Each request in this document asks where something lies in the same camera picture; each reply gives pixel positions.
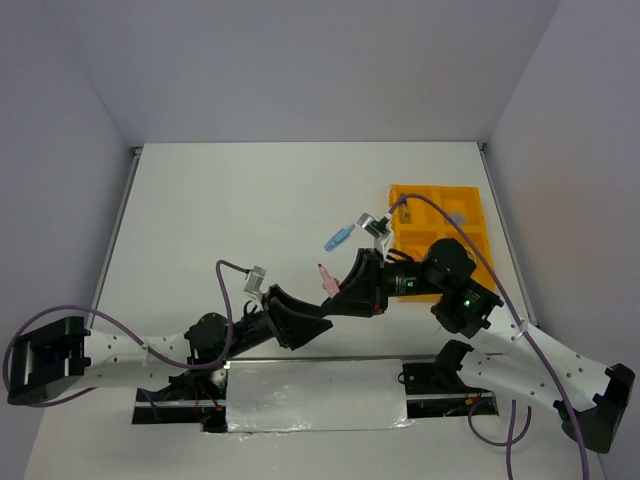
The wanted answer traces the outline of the pink highlighter marker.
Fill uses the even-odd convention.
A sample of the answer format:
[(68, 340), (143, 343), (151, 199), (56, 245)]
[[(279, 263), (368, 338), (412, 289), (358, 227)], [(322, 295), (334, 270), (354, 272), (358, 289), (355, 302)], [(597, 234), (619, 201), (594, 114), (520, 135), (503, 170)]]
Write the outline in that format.
[(322, 279), (323, 289), (330, 298), (334, 298), (340, 292), (340, 281), (333, 277), (323, 264), (318, 263), (317, 267)]

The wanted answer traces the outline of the clear round pin container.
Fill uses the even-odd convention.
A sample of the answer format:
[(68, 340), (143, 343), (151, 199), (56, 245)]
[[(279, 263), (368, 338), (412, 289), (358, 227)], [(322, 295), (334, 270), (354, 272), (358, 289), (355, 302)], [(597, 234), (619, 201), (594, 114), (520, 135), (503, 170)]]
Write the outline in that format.
[(469, 218), (465, 212), (450, 212), (449, 216), (457, 224), (467, 225), (469, 223)]

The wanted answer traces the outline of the orange highlighter marker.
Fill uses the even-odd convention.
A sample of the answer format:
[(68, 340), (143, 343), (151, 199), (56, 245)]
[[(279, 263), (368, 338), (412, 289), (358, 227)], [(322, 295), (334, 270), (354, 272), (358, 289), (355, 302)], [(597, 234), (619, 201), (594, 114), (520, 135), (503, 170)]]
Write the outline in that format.
[(423, 246), (410, 246), (408, 253), (414, 258), (422, 258), (426, 253), (426, 249)]

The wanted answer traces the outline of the small blue-capped glue bottle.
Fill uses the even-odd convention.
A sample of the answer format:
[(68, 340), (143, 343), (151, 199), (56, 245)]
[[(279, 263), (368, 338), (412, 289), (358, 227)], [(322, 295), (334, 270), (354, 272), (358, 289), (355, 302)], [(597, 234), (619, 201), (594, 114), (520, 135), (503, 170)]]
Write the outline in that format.
[(411, 210), (409, 207), (409, 200), (407, 198), (403, 199), (398, 207), (397, 207), (397, 215), (400, 224), (411, 224), (412, 216)]

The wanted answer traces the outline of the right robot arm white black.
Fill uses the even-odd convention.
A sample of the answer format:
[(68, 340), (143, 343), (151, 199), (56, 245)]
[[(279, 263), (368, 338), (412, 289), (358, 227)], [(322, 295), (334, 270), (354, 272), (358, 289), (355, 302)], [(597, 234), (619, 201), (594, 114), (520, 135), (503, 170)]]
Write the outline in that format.
[(436, 356), (436, 383), (492, 390), (558, 414), (563, 432), (586, 449), (607, 453), (629, 404), (635, 374), (621, 363), (606, 366), (569, 349), (535, 326), (492, 319), (503, 300), (472, 279), (476, 268), (455, 239), (436, 241), (420, 262), (386, 261), (359, 250), (348, 276), (320, 271), (329, 316), (372, 317), (392, 297), (438, 295), (431, 312), (453, 339)]

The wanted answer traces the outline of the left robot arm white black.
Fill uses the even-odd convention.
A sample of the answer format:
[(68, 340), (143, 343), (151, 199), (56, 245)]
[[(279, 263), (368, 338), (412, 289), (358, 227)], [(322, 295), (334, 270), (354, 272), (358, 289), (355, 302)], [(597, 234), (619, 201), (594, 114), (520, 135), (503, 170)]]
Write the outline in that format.
[(67, 316), (18, 335), (6, 354), (4, 378), (11, 405), (60, 404), (70, 390), (133, 387), (189, 396), (196, 377), (209, 377), (225, 362), (271, 339), (296, 350), (330, 330), (326, 318), (298, 313), (278, 298), (245, 310), (231, 322), (207, 313), (186, 332), (142, 337), (121, 323), (116, 333), (90, 329)]

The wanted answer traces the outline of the blue highlighter marker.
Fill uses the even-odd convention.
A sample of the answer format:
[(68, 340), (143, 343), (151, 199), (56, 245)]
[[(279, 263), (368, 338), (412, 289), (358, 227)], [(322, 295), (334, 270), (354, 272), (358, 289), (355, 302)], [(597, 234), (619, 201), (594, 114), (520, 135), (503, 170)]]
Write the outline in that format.
[(331, 252), (343, 244), (352, 234), (355, 225), (351, 224), (337, 231), (324, 245), (326, 252)]

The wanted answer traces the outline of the silver foil sheet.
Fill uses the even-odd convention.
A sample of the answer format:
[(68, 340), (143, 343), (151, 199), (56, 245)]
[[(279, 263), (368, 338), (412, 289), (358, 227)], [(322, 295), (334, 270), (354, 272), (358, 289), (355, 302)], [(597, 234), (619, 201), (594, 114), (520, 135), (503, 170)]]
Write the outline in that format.
[(375, 431), (411, 424), (401, 362), (234, 363), (226, 424), (233, 433)]

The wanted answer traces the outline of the yellow four-compartment tray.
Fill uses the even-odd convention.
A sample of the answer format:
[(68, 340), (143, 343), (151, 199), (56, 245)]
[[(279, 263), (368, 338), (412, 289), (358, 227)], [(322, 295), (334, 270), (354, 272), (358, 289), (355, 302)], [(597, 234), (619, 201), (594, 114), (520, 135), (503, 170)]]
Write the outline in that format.
[[(469, 223), (458, 225), (484, 258), (487, 261), (492, 260), (482, 201), (476, 187), (393, 184), (390, 187), (389, 203), (394, 204), (401, 196), (407, 194), (418, 194), (431, 199), (448, 215), (450, 212), (465, 212)], [(394, 211), (392, 218), (392, 228), (395, 233), (394, 249), (412, 257), (408, 253), (410, 246), (423, 246), (427, 253), (429, 247), (441, 238), (454, 238), (463, 246), (468, 245), (459, 231), (427, 203), (418, 199), (409, 199), (409, 207), (412, 216), (411, 224), (400, 224), (397, 208)], [(412, 258), (419, 261), (423, 257)]]

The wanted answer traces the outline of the black base rail with wiring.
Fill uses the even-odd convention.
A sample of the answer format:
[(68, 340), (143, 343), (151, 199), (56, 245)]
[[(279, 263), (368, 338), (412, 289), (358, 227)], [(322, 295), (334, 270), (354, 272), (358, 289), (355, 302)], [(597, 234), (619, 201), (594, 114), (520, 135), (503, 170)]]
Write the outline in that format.
[(137, 391), (131, 422), (212, 434), (376, 431), (469, 412), (497, 414), (494, 394), (444, 379), (429, 358), (241, 361)]

